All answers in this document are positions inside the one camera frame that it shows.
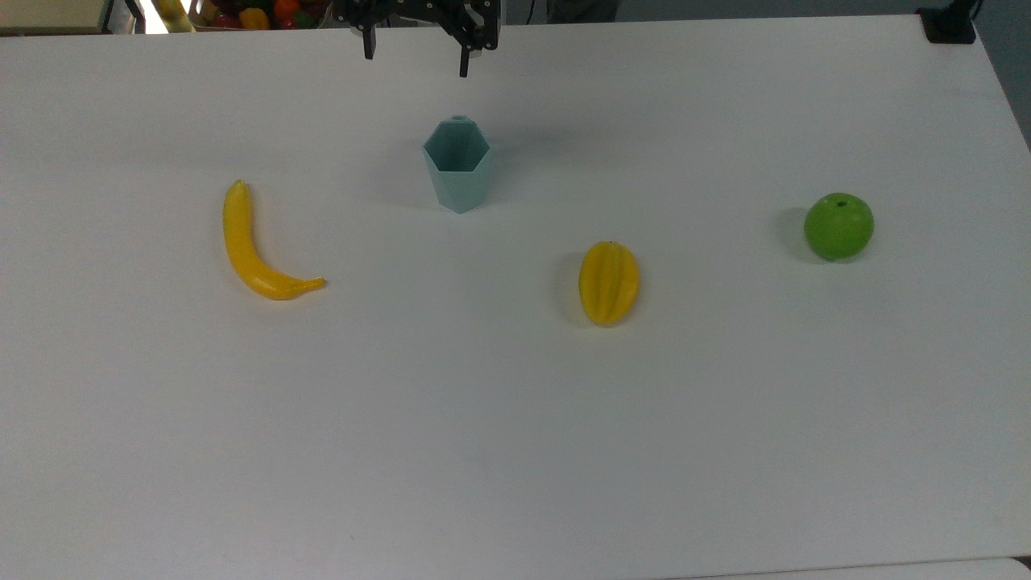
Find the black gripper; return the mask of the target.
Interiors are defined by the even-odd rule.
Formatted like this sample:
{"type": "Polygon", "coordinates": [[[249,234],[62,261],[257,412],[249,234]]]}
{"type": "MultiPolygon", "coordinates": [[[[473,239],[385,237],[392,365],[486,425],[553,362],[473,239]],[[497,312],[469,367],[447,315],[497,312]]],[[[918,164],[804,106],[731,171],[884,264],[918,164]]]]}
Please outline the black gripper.
{"type": "Polygon", "coordinates": [[[467,77],[474,54],[493,52],[499,44],[500,1],[334,1],[333,18],[363,40],[366,59],[375,58],[375,28],[380,16],[438,21],[460,44],[459,76],[467,77]]]}

